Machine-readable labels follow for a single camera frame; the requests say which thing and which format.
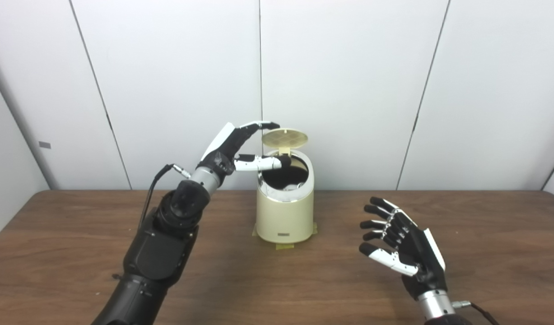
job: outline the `robotic arm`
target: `robotic arm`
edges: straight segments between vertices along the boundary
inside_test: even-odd
[[[425,325],[471,325],[456,311],[447,296],[446,263],[429,229],[420,230],[403,210],[382,198],[372,197],[365,212],[384,219],[361,222],[364,241],[380,239],[387,251],[364,242],[359,251],[401,274],[405,290],[423,310]]]
[[[143,210],[141,224],[126,256],[124,274],[93,325],[152,325],[168,288],[182,275],[198,234],[198,222],[211,195],[234,171],[259,171],[291,165],[289,156],[240,155],[242,144],[258,130],[279,124],[255,121],[241,127],[228,123],[207,148],[192,175],[167,165],[155,177]],[[185,179],[167,193],[147,216],[156,181],[171,168]]]

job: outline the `wooden table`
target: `wooden table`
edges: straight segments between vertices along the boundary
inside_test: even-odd
[[[554,196],[529,191],[321,191],[318,234],[279,251],[251,236],[255,193],[220,191],[156,323],[422,325],[399,276],[358,251],[371,195],[431,228],[450,298],[481,305],[502,325],[554,324]],[[91,323],[116,285],[144,196],[35,195],[0,234],[0,324]],[[459,313],[487,324],[473,309]]]

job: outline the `trash can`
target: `trash can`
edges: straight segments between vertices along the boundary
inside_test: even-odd
[[[279,128],[263,135],[263,144],[278,148],[268,156],[287,154],[291,166],[260,171],[256,191],[256,233],[268,242],[297,243],[313,232],[315,177],[311,160],[292,150],[307,142],[303,132]]]

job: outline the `black cable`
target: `black cable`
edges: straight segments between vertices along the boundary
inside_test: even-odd
[[[481,309],[478,305],[474,304],[473,302],[471,303],[471,306],[477,309],[477,311],[479,311],[482,315],[484,315],[485,319],[489,320],[490,323],[492,323],[493,325],[499,325],[499,323],[493,318],[493,316],[490,313]]]
[[[142,213],[140,214],[140,222],[138,222],[138,227],[139,228],[140,228],[140,225],[142,224],[142,222],[144,222],[144,218],[146,218],[146,212],[149,209],[150,199],[153,197],[153,190],[154,190],[155,185],[157,184],[158,180],[161,179],[161,177],[163,177],[163,175],[165,175],[168,171],[170,171],[170,169],[172,167],[173,167],[173,164],[165,165],[161,169],[161,171],[159,171],[155,175],[155,177],[153,179],[153,183],[149,187],[149,192],[146,194],[146,201],[144,202],[144,208],[142,209]]]

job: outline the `trash can lid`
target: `trash can lid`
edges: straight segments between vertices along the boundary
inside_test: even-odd
[[[276,128],[263,135],[263,144],[279,148],[279,154],[289,154],[290,148],[299,148],[308,141],[305,133],[292,128]]]

